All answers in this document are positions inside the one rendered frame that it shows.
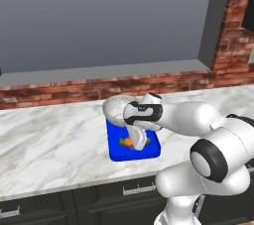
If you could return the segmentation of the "dark window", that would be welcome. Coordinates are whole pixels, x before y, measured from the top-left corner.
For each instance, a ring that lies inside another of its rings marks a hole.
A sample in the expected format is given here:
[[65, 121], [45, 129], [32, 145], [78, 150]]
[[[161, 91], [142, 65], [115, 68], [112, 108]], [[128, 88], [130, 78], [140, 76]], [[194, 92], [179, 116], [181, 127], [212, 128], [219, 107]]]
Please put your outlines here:
[[248, 0], [241, 27], [254, 32], [254, 0]]

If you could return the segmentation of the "orange carrot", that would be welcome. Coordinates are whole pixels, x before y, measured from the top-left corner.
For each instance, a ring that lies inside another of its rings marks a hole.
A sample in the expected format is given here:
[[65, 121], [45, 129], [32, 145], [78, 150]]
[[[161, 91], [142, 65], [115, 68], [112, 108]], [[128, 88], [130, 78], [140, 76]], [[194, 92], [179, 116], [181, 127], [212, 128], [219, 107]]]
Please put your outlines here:
[[120, 138], [119, 145], [125, 147], [131, 147], [133, 145], [132, 140], [130, 138]]

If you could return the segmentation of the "dark drawer front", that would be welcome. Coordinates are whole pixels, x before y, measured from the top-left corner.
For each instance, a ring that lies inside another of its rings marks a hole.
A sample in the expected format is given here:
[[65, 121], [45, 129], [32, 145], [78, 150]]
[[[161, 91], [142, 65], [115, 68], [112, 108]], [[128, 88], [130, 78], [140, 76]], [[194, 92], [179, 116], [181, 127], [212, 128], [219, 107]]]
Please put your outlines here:
[[18, 206], [21, 215], [0, 219], [0, 225], [79, 225], [71, 191], [0, 201], [3, 212]]
[[79, 225], [154, 225], [166, 199], [157, 189], [123, 196], [122, 188], [155, 184], [155, 177], [129, 179], [76, 189], [73, 192]]

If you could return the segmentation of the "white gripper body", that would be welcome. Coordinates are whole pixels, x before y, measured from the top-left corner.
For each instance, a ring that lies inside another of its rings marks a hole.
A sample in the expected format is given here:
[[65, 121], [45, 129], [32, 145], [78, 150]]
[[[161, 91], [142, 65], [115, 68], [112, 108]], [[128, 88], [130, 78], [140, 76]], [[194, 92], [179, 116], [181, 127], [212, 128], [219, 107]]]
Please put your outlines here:
[[142, 151], [147, 142], [147, 136], [142, 128], [136, 126], [128, 126], [127, 131], [132, 140], [133, 147], [137, 151]]

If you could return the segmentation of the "dark cupboard door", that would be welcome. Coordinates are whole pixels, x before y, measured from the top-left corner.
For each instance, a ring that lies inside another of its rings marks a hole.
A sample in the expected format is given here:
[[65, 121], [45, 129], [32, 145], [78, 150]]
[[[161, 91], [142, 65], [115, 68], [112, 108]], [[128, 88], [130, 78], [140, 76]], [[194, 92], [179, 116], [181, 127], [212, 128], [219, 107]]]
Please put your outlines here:
[[254, 168], [248, 166], [248, 170], [251, 181], [244, 193], [204, 198], [198, 215], [202, 225], [238, 225], [254, 219]]

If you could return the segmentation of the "blue tray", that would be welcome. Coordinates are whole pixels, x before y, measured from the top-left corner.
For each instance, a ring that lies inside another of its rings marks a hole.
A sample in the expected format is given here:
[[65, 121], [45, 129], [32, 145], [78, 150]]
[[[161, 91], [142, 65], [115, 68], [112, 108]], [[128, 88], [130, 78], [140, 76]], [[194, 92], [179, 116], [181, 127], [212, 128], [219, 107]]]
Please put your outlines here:
[[109, 157], [113, 162], [152, 159], [161, 154], [159, 139], [153, 131], [146, 131], [147, 138], [151, 138], [151, 145], [145, 146], [142, 151], [137, 151], [133, 145], [131, 147], [119, 145], [120, 138], [130, 138], [126, 127], [118, 127], [106, 121], [106, 129]]

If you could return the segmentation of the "white marbled bowl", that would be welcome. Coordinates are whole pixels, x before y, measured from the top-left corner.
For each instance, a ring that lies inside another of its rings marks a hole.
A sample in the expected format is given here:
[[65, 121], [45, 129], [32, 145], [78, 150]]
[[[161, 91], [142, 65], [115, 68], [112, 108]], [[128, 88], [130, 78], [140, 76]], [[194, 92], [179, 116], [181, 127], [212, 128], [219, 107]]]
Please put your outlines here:
[[131, 102], [141, 103], [143, 97], [136, 97], [130, 95], [115, 95], [103, 102], [102, 110], [106, 119], [119, 127], [126, 125], [125, 120], [131, 116], [134, 116], [138, 109], [130, 105]]

